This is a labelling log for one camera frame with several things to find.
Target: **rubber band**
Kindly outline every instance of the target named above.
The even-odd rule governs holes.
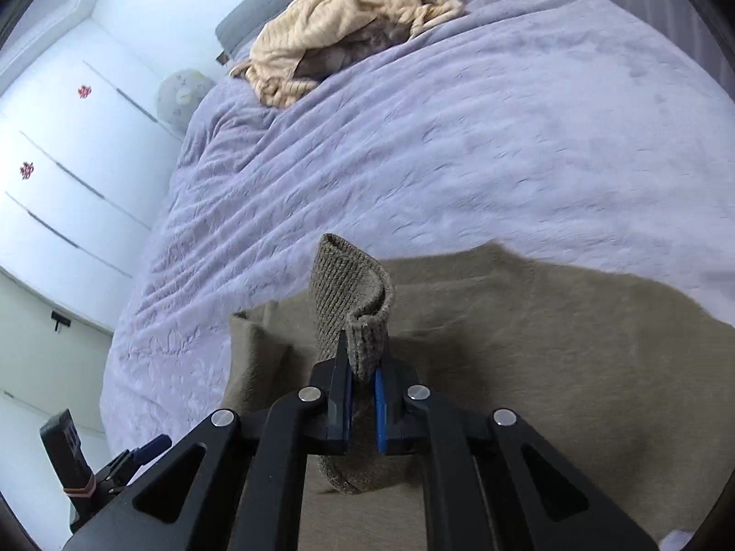
[[[92,497],[97,490],[97,478],[90,476],[90,482],[83,489],[64,489],[66,497]]]

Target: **crumpled cloth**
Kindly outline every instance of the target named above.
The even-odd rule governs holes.
[[[287,108],[329,74],[463,12],[459,0],[293,0],[230,76],[244,77],[261,103]]]
[[[308,292],[230,325],[223,406],[240,414],[306,385],[314,363],[336,354],[339,329],[348,334],[351,446],[310,462],[304,549],[339,548],[340,528],[365,523],[383,544],[425,545],[415,459],[376,448],[369,376],[388,346],[459,408],[519,412],[655,539],[696,530],[733,471],[735,329],[655,281],[522,259],[495,243],[377,262],[327,234]],[[332,501],[321,495],[330,486],[361,495]]]

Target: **lavender bedspread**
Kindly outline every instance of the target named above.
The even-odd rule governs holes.
[[[607,0],[464,1],[287,110],[207,96],[109,353],[113,453],[218,407],[227,316],[305,288],[324,232],[378,258],[497,239],[735,324],[735,104]]]

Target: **white wardrobe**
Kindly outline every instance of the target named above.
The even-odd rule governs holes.
[[[181,147],[160,80],[87,19],[0,97],[0,266],[108,331]]]

